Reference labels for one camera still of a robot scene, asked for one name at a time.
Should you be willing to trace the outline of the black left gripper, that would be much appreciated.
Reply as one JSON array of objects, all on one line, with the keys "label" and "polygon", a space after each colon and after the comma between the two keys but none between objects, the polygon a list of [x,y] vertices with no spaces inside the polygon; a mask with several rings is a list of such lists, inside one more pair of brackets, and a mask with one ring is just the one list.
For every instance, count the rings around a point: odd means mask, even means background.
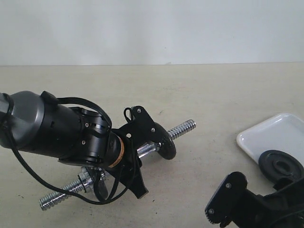
[{"label": "black left gripper", "polygon": [[146,142],[146,138],[143,131],[133,123],[113,129],[112,132],[122,139],[125,151],[119,164],[110,170],[110,174],[119,178],[119,182],[140,199],[148,193],[148,190],[143,182],[142,162],[138,157],[137,149]]}]

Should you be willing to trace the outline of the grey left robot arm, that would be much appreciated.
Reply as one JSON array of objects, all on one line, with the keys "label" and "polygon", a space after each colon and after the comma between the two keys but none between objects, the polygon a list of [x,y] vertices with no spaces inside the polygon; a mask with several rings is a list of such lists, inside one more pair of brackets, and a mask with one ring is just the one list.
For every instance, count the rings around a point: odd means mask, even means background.
[{"label": "grey left robot arm", "polygon": [[57,98],[21,91],[0,95],[0,144],[11,149],[24,168],[47,188],[24,161],[21,152],[57,158],[86,168],[99,204],[119,198],[123,184],[137,198],[148,191],[141,174],[138,147],[149,140],[144,120],[131,115],[113,128],[110,117],[93,102],[78,97]]}]

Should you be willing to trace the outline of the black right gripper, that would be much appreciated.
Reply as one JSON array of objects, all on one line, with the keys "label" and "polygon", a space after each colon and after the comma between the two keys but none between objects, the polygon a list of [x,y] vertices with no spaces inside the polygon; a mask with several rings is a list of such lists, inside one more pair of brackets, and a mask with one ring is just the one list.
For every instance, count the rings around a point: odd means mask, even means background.
[{"label": "black right gripper", "polygon": [[276,192],[265,196],[245,190],[233,209],[220,223],[239,228],[302,228],[304,226],[304,180],[282,179]]}]

